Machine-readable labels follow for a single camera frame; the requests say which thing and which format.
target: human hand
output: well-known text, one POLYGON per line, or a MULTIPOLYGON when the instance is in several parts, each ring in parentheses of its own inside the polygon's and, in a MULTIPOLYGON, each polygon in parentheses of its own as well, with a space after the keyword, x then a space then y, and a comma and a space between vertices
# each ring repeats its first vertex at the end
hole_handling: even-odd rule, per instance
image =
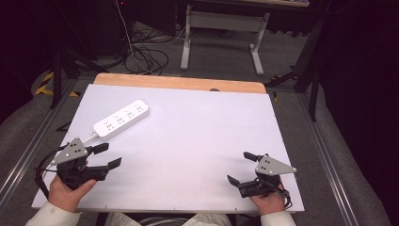
POLYGON ((75 212, 80 200, 96 185, 95 180, 89 180, 75 190, 71 190, 56 175, 50 184, 49 203, 68 211, 75 212))
POLYGON ((259 213, 268 215, 284 210, 285 200, 277 192, 269 194, 267 197, 251 196, 249 199, 256 205, 259 213))

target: white power strip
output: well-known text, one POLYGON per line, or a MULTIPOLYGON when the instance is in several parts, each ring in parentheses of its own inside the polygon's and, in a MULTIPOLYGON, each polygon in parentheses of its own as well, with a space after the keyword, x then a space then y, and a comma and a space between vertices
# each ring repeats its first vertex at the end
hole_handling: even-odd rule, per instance
POLYGON ((150 107, 143 101, 137 100, 95 123, 93 129, 100 140, 108 141, 148 115, 150 115, 150 107))

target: metal stand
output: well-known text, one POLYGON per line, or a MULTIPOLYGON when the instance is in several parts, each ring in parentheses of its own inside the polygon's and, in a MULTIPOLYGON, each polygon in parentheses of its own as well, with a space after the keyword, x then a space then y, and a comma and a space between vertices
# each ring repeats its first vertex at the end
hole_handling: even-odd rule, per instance
POLYGON ((311 34, 309 35, 305 46, 303 47, 302 52, 293 67, 293 70, 290 73, 286 73, 284 76, 265 84, 267 88, 272 88, 293 77, 298 77, 298 81, 294 85, 294 90, 295 92, 304 92, 306 88, 312 83, 311 106, 309 108, 309 113, 311 114, 311 119, 313 121, 316 121, 315 109, 317 90, 319 86, 319 78, 316 77, 318 76, 316 69, 321 64, 321 62, 319 62, 320 60, 311 60, 311 57, 316 47, 316 43, 319 39, 320 32, 323 27, 323 22, 324 18, 319 18, 316 25, 311 30, 311 34))
POLYGON ((258 32, 255 44, 249 45, 256 74, 263 75, 263 67, 259 58, 258 50, 261 45, 263 33, 267 25, 269 13, 265 13, 263 17, 248 17, 237 15, 225 15, 207 12, 193 12, 192 6, 187 6, 185 16, 185 39, 182 55, 181 69, 187 71, 188 59, 190 56, 190 30, 191 27, 213 28, 213 29, 229 29, 247 32, 258 32))
POLYGON ((57 50, 53 56, 54 63, 54 96, 53 101, 50 106, 51 109, 54 109, 61 99, 62 92, 62 69, 64 69, 65 74, 70 79, 77 79, 80 75, 79 70, 75 64, 75 61, 78 60, 84 63, 86 66, 90 67, 93 71, 97 73, 108 73, 107 70, 98 66, 97 64, 91 62, 90 60, 78 55, 73 50, 63 49, 57 50))

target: wire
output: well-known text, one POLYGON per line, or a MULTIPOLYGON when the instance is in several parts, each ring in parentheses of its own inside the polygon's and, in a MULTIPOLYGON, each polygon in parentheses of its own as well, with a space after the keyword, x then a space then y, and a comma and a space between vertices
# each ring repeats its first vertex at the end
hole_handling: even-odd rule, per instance
POLYGON ((43 170, 43 165, 51 156, 53 156, 58 151, 63 150, 65 147, 66 147, 66 145, 50 151, 46 156, 44 156, 43 159, 41 159, 39 165, 35 168, 35 170, 36 170, 36 177, 35 177, 36 185, 38 185, 38 187, 40 188, 40 190, 43 192, 44 196, 47 199, 49 198, 49 190, 47 189, 47 186, 43 181, 42 173, 45 171, 45 170, 43 170))
MULTIPOLYGON (((166 54, 165 54, 164 52, 162 52, 162 51, 159 51, 159 50, 150 50, 150 49, 141 47, 141 48, 137 48, 137 52, 142 56, 142 58, 139 58, 138 56, 136 56, 136 58, 137 58, 138 60, 145 60, 145 62, 147 63, 147 66, 148 66, 149 68, 154 67, 154 65, 157 65, 157 66, 158 66, 157 68, 155 68, 154 70, 152 70, 153 73, 156 73, 157 71, 160 71, 159 74, 161 74, 161 73, 162 73, 162 69, 163 69, 166 65, 168 65, 168 62, 169 62, 168 55, 166 55, 166 54), (165 62, 164 64, 161 65, 161 64, 158 62, 158 60, 156 60, 156 59, 152 56, 152 53, 151 53, 151 52, 155 52, 155 53, 159 53, 159 54, 163 55, 163 56, 165 57, 166 62, 165 62)), ((140 70, 139 68, 137 69, 137 71, 133 71, 132 69, 130 69, 130 68, 127 66, 127 63, 126 63, 126 62, 124 63, 124 65, 125 65, 126 70, 129 71, 130 73, 145 73, 145 72, 146 72, 146 71, 144 71, 144 70, 140 70)))
POLYGON ((99 136, 99 135, 98 135, 95 131, 91 131, 91 137, 85 139, 82 143, 89 142, 89 141, 91 141, 92 139, 97 138, 98 136, 99 136))
POLYGON ((291 208, 293 206, 293 202, 291 201, 290 193, 285 189, 281 181, 279 182, 279 185, 281 186, 281 189, 277 187, 277 192, 279 193, 279 195, 281 195, 282 198, 285 198, 285 200, 287 200, 287 202, 284 204, 284 210, 287 210, 288 208, 291 208))
POLYGON ((133 51, 132 43, 130 42, 129 32, 127 31, 126 23, 125 23, 125 21, 124 21, 124 19, 123 19, 123 16, 122 16, 121 12, 120 12, 120 5, 119 5, 119 3, 118 3, 118 0, 115 0, 115 4, 117 5, 118 13, 119 13, 120 19, 121 19, 121 21, 122 21, 122 23, 123 23, 123 27, 124 27, 124 30, 125 30, 126 38, 127 38, 128 43, 129 43, 129 48, 130 48, 130 51, 131 51, 131 53, 132 53, 133 59, 136 61, 136 63, 138 64, 138 66, 140 66, 140 68, 142 68, 142 69, 143 69, 144 71, 146 71, 147 73, 152 74, 152 71, 150 71, 150 70, 144 68, 144 67, 138 62, 138 60, 135 58, 135 52, 133 51))
MULTIPOLYGON (((118 59, 115 59, 114 62, 108 63, 108 64, 104 64, 104 65, 99 65, 100 67, 104 68, 104 69, 110 69, 113 68, 119 64, 121 64, 121 62, 124 60, 124 56, 120 56, 118 59)), ((81 65, 81 64, 76 64, 77 67, 83 71, 89 72, 92 71, 92 69, 90 67, 86 67, 85 65, 81 65)))
MULTIPOLYGON (((168 43, 164 43, 164 42, 136 43, 135 45, 151 45, 151 44, 169 45, 169 44, 172 44, 173 42, 175 42, 176 40, 184 40, 184 39, 180 38, 180 36, 183 34, 184 31, 185 31, 185 27, 182 29, 180 34, 172 42, 168 42, 168 43)), ((159 40, 159 39, 165 39, 165 38, 173 39, 173 37, 166 36, 166 37, 151 38, 148 40, 159 40)))
POLYGON ((41 168, 39 169, 41 171, 51 171, 51 172, 57 172, 57 170, 52 170, 52 169, 46 169, 46 168, 41 168))
POLYGON ((160 36, 164 36, 165 34, 163 32, 160 31, 156 31, 155 34, 153 34, 155 31, 152 29, 142 29, 142 30, 138 30, 136 31, 133 36, 132 36, 132 40, 133 41, 138 41, 138 42, 144 42, 146 40, 151 40, 160 36))
POLYGON ((68 128, 66 128, 67 126, 71 125, 72 121, 68 121, 67 123, 59 126, 58 128, 56 128, 56 131, 58 132, 68 132, 68 128))

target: white tabletop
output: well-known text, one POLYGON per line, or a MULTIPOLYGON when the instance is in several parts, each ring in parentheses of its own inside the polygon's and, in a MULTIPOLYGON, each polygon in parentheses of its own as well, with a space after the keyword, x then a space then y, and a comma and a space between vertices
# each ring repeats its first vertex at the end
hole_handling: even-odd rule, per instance
MULTIPOLYGON (((62 144, 90 137, 96 122, 135 100, 149 105, 150 115, 88 158, 89 166, 122 160, 84 197, 82 210, 255 213, 227 180, 228 174, 240 182, 256 177, 257 163, 243 152, 291 165, 270 98, 257 93, 89 85, 62 144)), ((53 178, 47 173, 44 180, 49 185, 53 178)), ((292 197, 289 210, 304 211, 294 175, 281 178, 292 197)), ((45 202, 39 191, 32 206, 45 202)))

